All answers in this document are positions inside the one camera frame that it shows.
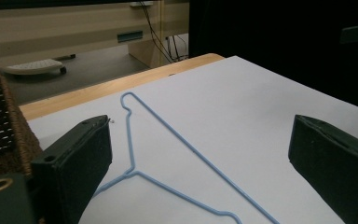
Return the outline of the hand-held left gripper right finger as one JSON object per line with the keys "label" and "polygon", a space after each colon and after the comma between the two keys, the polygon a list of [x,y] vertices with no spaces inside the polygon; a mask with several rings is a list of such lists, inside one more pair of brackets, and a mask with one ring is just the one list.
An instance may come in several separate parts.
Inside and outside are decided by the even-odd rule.
{"label": "hand-held left gripper right finger", "polygon": [[345,224],[358,224],[358,138],[296,115],[288,158]]}

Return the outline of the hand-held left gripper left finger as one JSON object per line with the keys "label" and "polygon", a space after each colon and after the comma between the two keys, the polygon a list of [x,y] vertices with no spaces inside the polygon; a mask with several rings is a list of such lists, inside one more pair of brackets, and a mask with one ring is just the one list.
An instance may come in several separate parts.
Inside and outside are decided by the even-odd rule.
{"label": "hand-held left gripper left finger", "polygon": [[79,122],[32,160],[47,224],[78,224],[112,162],[109,118]]}

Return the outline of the blue wire clothes hanger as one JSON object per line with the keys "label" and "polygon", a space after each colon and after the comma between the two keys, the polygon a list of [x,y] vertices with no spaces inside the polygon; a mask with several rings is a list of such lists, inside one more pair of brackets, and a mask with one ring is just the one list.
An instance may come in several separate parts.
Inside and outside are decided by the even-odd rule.
{"label": "blue wire clothes hanger", "polygon": [[218,167],[216,167],[211,161],[209,161],[203,154],[201,154],[195,147],[193,147],[179,132],[177,132],[166,120],[164,120],[155,110],[153,110],[145,101],[143,101],[138,95],[134,92],[128,91],[123,93],[120,96],[120,105],[127,111],[125,123],[126,123],[126,135],[128,143],[128,151],[130,158],[130,167],[124,171],[121,175],[115,179],[101,185],[96,189],[93,194],[93,198],[97,197],[101,193],[111,189],[114,185],[131,179],[135,176],[140,176],[149,183],[168,191],[170,194],[175,195],[176,197],[191,203],[198,208],[213,214],[218,217],[230,217],[235,221],[236,224],[243,224],[241,219],[233,212],[229,211],[220,211],[208,206],[205,203],[195,200],[190,196],[184,194],[183,192],[178,191],[177,189],[171,188],[170,186],[158,181],[157,179],[151,177],[150,175],[145,174],[142,171],[136,169],[136,159],[134,155],[134,148],[132,143],[131,135],[131,115],[132,110],[125,103],[125,98],[131,96],[135,101],[137,101],[145,110],[147,110],[160,124],[162,124],[171,134],[173,134],[183,145],[185,145],[194,155],[196,155],[205,165],[207,165],[212,171],[214,171],[224,182],[226,182],[233,190],[240,194],[240,196],[247,201],[255,210],[257,210],[264,218],[266,218],[271,224],[281,224],[271,213],[269,213],[263,206],[261,206],[257,201],[255,201],[249,194],[247,194],[243,189],[241,189],[234,181],[232,181],[227,175],[225,175]]}

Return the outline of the brown wicker basket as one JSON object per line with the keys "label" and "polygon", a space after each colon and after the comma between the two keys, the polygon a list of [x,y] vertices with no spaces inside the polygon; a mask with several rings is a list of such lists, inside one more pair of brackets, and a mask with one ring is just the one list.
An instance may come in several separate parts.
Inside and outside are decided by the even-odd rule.
{"label": "brown wicker basket", "polygon": [[29,175],[31,173],[31,160],[40,154],[42,149],[12,96],[7,81],[3,77],[0,77],[0,79],[7,88],[7,96],[10,99],[10,114],[15,142],[12,151],[0,154],[0,175],[7,173]]}

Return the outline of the white flat device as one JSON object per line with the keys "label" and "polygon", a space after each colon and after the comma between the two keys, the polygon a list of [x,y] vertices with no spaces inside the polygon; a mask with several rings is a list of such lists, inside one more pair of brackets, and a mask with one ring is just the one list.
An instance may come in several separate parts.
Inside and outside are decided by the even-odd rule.
{"label": "white flat device", "polygon": [[46,59],[3,67],[2,71],[17,76],[40,75],[53,71],[59,71],[61,74],[65,74],[66,67],[59,61]]}

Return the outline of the white table cover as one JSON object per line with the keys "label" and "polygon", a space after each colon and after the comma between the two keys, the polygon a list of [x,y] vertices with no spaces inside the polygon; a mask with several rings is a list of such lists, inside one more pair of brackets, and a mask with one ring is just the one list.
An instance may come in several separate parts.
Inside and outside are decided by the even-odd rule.
{"label": "white table cover", "polygon": [[[127,111],[134,92],[281,224],[343,224],[293,168],[295,115],[324,120],[358,137],[358,106],[310,89],[238,57],[207,54],[69,92],[23,107],[43,147],[79,121],[107,115],[113,162],[104,184],[130,167]],[[243,224],[271,224],[131,96],[136,169]],[[79,224],[236,224],[140,176],[95,197]]]}

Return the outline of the beige desk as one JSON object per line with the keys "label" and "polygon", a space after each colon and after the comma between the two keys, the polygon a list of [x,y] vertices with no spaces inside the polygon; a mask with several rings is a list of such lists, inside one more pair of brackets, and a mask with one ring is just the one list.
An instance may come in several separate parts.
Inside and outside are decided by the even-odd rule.
{"label": "beige desk", "polygon": [[119,3],[0,10],[0,67],[119,46],[120,35],[134,32],[143,36],[126,43],[130,53],[156,67],[162,55],[150,32],[162,40],[188,28],[187,0],[159,0],[146,8]]}

